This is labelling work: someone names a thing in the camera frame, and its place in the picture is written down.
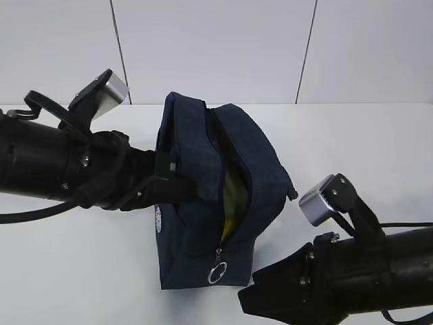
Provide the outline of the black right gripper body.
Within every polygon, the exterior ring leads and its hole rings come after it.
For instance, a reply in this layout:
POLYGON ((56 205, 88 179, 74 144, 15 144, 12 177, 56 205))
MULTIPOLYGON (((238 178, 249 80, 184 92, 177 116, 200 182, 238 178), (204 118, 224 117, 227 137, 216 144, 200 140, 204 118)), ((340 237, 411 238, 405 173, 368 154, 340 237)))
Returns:
POLYGON ((339 239, 337 233, 325 233, 313 240, 300 277, 306 284, 300 287, 300 297, 294 306, 297 324, 339 324, 342 321, 342 312, 336 307, 327 279, 329 254, 339 239))

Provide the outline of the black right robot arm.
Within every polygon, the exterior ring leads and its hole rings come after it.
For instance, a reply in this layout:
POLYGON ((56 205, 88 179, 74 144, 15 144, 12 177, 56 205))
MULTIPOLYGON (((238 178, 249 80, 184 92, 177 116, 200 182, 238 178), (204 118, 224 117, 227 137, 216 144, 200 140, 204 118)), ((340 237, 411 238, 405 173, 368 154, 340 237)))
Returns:
POLYGON ((246 314, 286 324, 339 324, 351 314, 432 304, 432 228, 362 246, 326 233, 253 273, 238 293, 246 314))

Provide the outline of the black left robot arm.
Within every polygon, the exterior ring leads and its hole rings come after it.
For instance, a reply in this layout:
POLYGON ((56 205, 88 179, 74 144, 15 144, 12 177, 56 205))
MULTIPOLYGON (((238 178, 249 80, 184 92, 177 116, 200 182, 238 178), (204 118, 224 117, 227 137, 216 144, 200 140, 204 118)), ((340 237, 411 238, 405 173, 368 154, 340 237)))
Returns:
POLYGON ((173 156, 133 148, 119 131, 82 140, 69 129, 2 114, 1 191, 130 211, 188 202, 196 183, 176 172, 173 156))

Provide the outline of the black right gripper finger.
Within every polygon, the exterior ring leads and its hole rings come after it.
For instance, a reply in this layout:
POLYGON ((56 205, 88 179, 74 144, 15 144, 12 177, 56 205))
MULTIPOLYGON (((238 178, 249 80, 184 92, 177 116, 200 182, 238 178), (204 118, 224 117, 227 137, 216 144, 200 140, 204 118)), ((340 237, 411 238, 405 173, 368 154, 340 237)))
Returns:
POLYGON ((310 284, 258 283, 237 294, 242 311, 285 324, 324 324, 310 284))
POLYGON ((301 285, 303 282, 307 284, 308 278, 311 277, 311 258, 309 257, 311 252, 313 252, 313 244, 307 242, 290 256, 255 271, 252 279, 255 284, 276 283, 277 281, 292 285, 301 285))

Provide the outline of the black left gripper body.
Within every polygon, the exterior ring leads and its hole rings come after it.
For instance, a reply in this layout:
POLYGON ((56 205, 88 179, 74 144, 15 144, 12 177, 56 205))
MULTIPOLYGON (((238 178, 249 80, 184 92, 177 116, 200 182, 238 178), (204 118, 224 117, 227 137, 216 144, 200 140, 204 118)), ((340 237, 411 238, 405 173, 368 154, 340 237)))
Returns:
POLYGON ((115 150, 114 161, 77 188, 77 205, 89 209, 104 203, 105 210, 122 210, 139 198, 153 181, 169 181, 175 177, 172 158, 152 150, 136 150, 129 138, 119 131, 101 132, 115 150))

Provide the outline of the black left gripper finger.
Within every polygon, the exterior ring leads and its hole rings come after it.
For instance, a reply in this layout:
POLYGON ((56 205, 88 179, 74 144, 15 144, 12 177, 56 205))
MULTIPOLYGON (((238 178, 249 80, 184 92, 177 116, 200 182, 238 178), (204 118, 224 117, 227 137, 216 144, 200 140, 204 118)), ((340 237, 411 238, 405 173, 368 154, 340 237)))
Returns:
POLYGON ((144 206, 155 204, 177 204, 192 200, 196 195, 197 185, 183 177, 152 176, 146 179, 144 206))

